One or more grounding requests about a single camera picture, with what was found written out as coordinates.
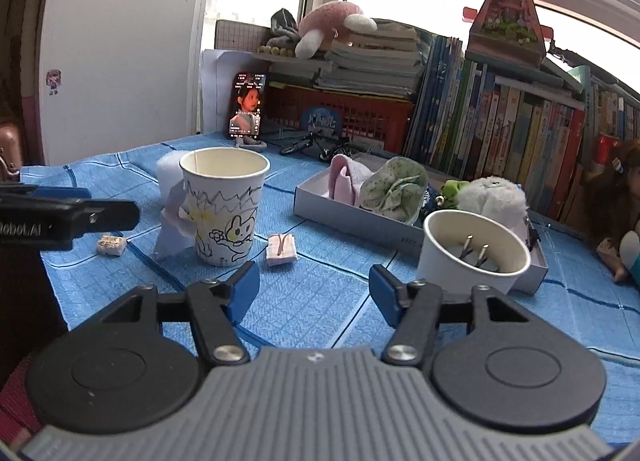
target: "cup with cat drawing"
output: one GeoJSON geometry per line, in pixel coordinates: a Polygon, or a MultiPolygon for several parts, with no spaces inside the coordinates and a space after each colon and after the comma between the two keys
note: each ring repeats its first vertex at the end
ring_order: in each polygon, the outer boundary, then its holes
{"type": "Polygon", "coordinates": [[[213,266],[240,266],[254,243],[258,203],[270,163],[238,148],[207,148],[180,159],[196,252],[213,266]]]}

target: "pink stuffed animal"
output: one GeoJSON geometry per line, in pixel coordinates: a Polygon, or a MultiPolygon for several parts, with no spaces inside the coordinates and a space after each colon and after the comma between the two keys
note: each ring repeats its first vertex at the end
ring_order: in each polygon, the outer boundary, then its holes
{"type": "Polygon", "coordinates": [[[332,40],[348,42],[351,32],[372,34],[376,21],[364,16],[359,6],[347,1],[331,1],[319,6],[300,21],[300,42],[296,57],[311,58],[316,51],[328,50],[332,40]]]}

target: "brown hair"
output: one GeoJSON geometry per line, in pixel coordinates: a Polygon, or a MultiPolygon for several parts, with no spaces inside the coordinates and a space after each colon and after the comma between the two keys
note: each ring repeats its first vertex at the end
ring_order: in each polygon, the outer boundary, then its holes
{"type": "Polygon", "coordinates": [[[617,249],[622,237],[634,229],[631,222],[632,194],[627,183],[632,167],[640,167],[640,140],[627,140],[611,149],[603,173],[585,185],[584,211],[593,245],[610,238],[617,249]],[[616,158],[622,164],[622,172],[614,167],[616,158]]]}

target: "cup rim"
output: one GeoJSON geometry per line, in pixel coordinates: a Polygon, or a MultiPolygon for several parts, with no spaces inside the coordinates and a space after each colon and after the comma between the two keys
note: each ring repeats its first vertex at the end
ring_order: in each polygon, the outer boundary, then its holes
{"type": "Polygon", "coordinates": [[[519,269],[518,271],[512,271],[511,273],[501,273],[500,271],[486,271],[486,270],[481,270],[482,274],[486,274],[486,275],[491,275],[491,276],[495,276],[499,279],[509,279],[511,277],[516,277],[519,275],[522,275],[525,271],[527,271],[529,269],[529,266],[531,265],[531,254],[529,253],[529,250],[527,249],[527,247],[525,246],[525,244],[522,242],[522,240],[513,232],[511,231],[511,229],[508,229],[506,226],[501,225],[500,223],[497,223],[496,221],[494,221],[491,218],[488,218],[486,216],[482,216],[480,214],[476,214],[473,212],[468,212],[466,210],[436,210],[435,212],[431,212],[423,221],[422,223],[422,230],[424,231],[424,233],[426,235],[428,235],[430,237],[431,243],[442,253],[444,253],[445,257],[447,259],[452,259],[453,261],[455,261],[456,263],[458,263],[460,266],[463,266],[465,269],[468,269],[469,271],[473,271],[474,273],[478,273],[478,268],[471,266],[471,264],[466,263],[465,261],[461,261],[459,258],[454,257],[451,253],[449,253],[438,241],[436,241],[435,237],[433,237],[433,234],[431,234],[431,231],[428,228],[428,221],[431,219],[432,216],[438,214],[438,213],[443,213],[443,212],[464,212],[465,214],[470,214],[471,216],[475,216],[475,217],[479,217],[481,219],[484,219],[485,221],[489,221],[491,224],[496,225],[500,228],[502,228],[503,230],[506,230],[508,233],[511,234],[511,236],[518,242],[518,244],[520,245],[520,248],[525,252],[525,264],[523,267],[521,267],[521,269],[519,269]]]}
{"type": "Polygon", "coordinates": [[[211,180],[245,180],[247,178],[255,178],[256,176],[261,176],[262,174],[266,174],[268,170],[271,168],[271,162],[267,157],[261,155],[259,152],[250,151],[249,149],[241,149],[237,147],[204,147],[201,149],[194,149],[193,151],[188,151],[185,155],[180,158],[179,161],[180,168],[182,169],[182,173],[188,172],[192,176],[197,176],[199,178],[209,178],[211,180]],[[242,174],[240,176],[214,176],[212,174],[202,174],[200,172],[195,172],[185,167],[183,160],[185,160],[188,156],[192,154],[195,155],[196,152],[200,151],[210,151],[211,149],[220,149],[222,151],[230,151],[230,152],[245,152],[249,154],[255,154],[264,160],[264,167],[261,170],[257,170],[256,172],[252,172],[250,174],[242,174]]]}

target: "red pyramid terrarium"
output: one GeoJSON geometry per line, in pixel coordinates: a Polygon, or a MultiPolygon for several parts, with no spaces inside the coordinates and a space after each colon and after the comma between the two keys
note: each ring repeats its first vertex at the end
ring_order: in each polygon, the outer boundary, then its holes
{"type": "Polygon", "coordinates": [[[533,0],[484,0],[467,49],[540,68],[546,49],[533,0]]]}

